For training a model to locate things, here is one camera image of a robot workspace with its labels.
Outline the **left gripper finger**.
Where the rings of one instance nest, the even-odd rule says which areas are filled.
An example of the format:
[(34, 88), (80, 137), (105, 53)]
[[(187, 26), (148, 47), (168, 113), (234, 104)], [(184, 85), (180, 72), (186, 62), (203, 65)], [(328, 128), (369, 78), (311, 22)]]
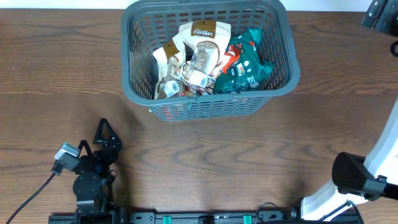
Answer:
[(99, 120), (93, 144), (101, 146), (102, 149), (114, 151), (120, 151), (122, 148), (122, 141), (106, 118), (101, 118)]
[(93, 157), (93, 152), (92, 152), (91, 147), (90, 147), (90, 145), (89, 145), (89, 143), (87, 142), (86, 139), (80, 141), (80, 143), (78, 145), (78, 148), (80, 150), (80, 153), (82, 152), (82, 149), (85, 149), (86, 150), (86, 156), (88, 158)]

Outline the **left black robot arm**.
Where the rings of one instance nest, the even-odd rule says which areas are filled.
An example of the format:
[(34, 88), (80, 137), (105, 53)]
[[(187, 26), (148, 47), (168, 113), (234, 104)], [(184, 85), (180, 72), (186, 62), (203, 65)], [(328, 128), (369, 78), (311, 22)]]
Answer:
[(73, 183), (76, 222), (127, 223), (125, 211), (114, 202), (113, 182), (117, 172), (110, 168), (119, 157), (122, 141), (107, 119), (100, 119), (93, 144), (101, 149), (92, 151), (86, 140), (78, 146), (79, 150), (85, 149), (86, 154), (78, 158), (78, 165), (73, 170), (78, 176)]

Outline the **San Remo spaghetti pack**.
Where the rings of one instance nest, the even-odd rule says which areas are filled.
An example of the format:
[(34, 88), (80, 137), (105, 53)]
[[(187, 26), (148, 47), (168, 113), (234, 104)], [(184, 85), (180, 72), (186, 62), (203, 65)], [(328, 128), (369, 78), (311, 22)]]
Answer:
[(232, 66), (241, 56), (241, 49), (235, 45), (229, 45), (227, 51), (221, 57), (221, 62), (213, 69), (210, 76), (217, 79), (222, 73)]

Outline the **white brown snack bag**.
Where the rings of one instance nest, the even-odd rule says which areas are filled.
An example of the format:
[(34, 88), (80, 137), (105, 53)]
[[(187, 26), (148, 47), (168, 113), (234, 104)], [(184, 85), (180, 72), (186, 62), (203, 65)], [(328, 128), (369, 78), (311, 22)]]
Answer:
[(180, 79), (181, 66), (186, 62), (183, 39), (177, 35), (153, 52), (157, 61), (158, 82), (155, 84), (154, 99), (183, 96), (185, 84)]
[(193, 50), (179, 73), (187, 95), (212, 95), (231, 38), (231, 25), (213, 20), (188, 22), (179, 27), (178, 36)]

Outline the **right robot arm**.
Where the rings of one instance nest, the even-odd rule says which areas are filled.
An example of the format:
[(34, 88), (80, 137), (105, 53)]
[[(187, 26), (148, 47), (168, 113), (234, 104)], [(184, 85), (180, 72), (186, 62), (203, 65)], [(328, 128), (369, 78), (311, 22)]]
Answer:
[(304, 223), (362, 223), (359, 211), (347, 210), (381, 197), (397, 199), (396, 106), (373, 150), (366, 157), (339, 153), (331, 179), (302, 199), (292, 219)]

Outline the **green Nescafe coffee bag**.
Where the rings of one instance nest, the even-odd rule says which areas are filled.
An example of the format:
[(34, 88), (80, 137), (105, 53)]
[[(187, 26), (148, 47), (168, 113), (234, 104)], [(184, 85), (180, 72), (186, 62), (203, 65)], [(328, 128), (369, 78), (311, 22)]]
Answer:
[(257, 52), (263, 33), (260, 28), (248, 29), (230, 39), (228, 50), (238, 54), (239, 58), (221, 70), (215, 82), (214, 94), (251, 91), (259, 88), (270, 77), (274, 64), (260, 61)]

